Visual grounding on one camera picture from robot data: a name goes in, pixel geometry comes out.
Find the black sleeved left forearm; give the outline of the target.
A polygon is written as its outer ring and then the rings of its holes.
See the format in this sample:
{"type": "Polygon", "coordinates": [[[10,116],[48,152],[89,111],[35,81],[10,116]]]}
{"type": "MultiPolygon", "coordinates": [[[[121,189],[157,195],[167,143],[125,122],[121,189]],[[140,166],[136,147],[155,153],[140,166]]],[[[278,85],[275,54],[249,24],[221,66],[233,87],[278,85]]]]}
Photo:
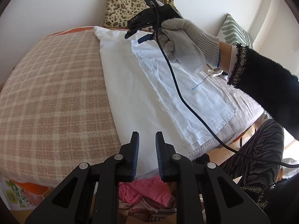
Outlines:
{"type": "Polygon", "coordinates": [[[270,185],[242,190],[265,212],[271,223],[298,223],[298,174],[270,185]]]}

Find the black sleeved right forearm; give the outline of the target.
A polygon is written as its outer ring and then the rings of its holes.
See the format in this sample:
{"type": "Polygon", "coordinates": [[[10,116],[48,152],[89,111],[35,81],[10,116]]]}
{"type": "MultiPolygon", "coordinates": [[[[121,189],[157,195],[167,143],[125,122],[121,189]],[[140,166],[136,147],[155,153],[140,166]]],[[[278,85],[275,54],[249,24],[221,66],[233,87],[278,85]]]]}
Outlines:
{"type": "Polygon", "coordinates": [[[228,85],[251,96],[298,140],[298,77],[247,46],[221,42],[219,51],[228,85]]]}

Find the grey gloved right hand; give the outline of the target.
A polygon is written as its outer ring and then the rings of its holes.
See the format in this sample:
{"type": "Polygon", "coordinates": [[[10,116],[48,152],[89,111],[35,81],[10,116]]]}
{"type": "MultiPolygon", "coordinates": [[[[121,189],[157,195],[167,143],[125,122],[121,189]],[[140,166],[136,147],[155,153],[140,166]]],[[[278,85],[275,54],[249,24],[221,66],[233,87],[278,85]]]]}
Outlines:
{"type": "Polygon", "coordinates": [[[182,65],[189,72],[203,71],[206,64],[220,64],[220,38],[206,33],[193,22],[174,18],[163,21],[158,36],[170,62],[182,65]]]}

